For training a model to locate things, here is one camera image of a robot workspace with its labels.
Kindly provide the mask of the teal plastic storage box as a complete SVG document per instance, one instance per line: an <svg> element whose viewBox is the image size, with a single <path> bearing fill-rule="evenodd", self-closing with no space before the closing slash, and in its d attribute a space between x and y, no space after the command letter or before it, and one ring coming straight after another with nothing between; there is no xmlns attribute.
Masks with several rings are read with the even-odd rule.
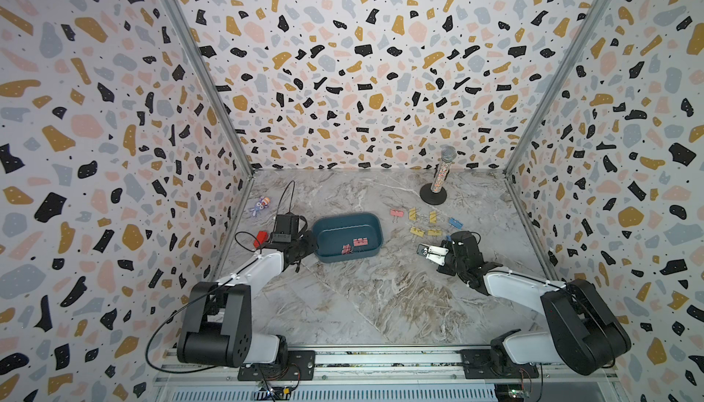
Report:
<svg viewBox="0 0 704 402"><path fill-rule="evenodd" d="M370 258L378 255L384 244L379 218L369 212L330 216L317 220L313 225L317 239L316 257L321 263L333 264ZM368 245L355 247L353 240L367 238ZM343 255L342 247L350 244L352 253Z"/></svg>

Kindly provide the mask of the blue binder clip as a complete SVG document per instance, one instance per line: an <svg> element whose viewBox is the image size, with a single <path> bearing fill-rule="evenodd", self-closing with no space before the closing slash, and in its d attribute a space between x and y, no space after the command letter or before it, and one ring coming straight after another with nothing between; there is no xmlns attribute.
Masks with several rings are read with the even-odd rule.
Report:
<svg viewBox="0 0 704 402"><path fill-rule="evenodd" d="M450 218L450 219L448 220L448 223L449 223L452 227L454 227L454 228L457 228L457 229L462 229L462 228L463 228L463 224L462 224L459 220L457 220L457 219Z"/></svg>

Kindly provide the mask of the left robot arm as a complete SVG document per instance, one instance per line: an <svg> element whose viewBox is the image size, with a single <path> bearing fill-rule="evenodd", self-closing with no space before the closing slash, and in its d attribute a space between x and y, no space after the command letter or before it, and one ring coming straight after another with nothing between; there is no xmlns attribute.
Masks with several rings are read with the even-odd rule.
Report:
<svg viewBox="0 0 704 402"><path fill-rule="evenodd" d="M252 367L263 379L284 377L292 368L286 338L254 332L252 299L288 268L299 271L316 249L308 220L293 213L289 200L287 211L276 211L272 234L250 250L251 259L218 281L197 283L188 302L159 325L145 348L148 367L163 374ZM178 316L177 359L196 369L168 370L150 359L156 335Z"/></svg>

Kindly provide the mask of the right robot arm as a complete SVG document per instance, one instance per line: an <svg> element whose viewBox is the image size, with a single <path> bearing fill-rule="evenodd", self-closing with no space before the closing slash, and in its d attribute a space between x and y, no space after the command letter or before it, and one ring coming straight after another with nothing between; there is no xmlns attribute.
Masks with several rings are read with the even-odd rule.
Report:
<svg viewBox="0 0 704 402"><path fill-rule="evenodd" d="M485 352L465 350L468 378L539 376L542 365L564 365L581 376L612 368L632 349L623 325L594 284L585 279L568 282L535 277L488 262L480 235L458 231L438 246L420 245L418 255L434 263L438 273L456 277L487 297L507 299L546 320L537 332L509 330L494 338Z"/></svg>

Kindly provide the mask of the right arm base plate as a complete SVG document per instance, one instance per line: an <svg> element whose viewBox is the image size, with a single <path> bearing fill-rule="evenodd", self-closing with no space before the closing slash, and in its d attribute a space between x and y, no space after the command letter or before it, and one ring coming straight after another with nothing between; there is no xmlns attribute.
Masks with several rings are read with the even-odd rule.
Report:
<svg viewBox="0 0 704 402"><path fill-rule="evenodd" d="M539 378L534 365L517 365L509 356L496 349L465 349L459 352L466 379Z"/></svg>

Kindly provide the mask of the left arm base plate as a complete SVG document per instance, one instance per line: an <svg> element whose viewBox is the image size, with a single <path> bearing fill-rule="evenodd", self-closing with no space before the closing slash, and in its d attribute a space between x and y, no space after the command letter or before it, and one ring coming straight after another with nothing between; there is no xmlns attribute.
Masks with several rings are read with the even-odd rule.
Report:
<svg viewBox="0 0 704 402"><path fill-rule="evenodd" d="M315 350L292 350L280 354L274 363L246 365L238 370L239 382L266 379L278 381L312 381L315 374Z"/></svg>

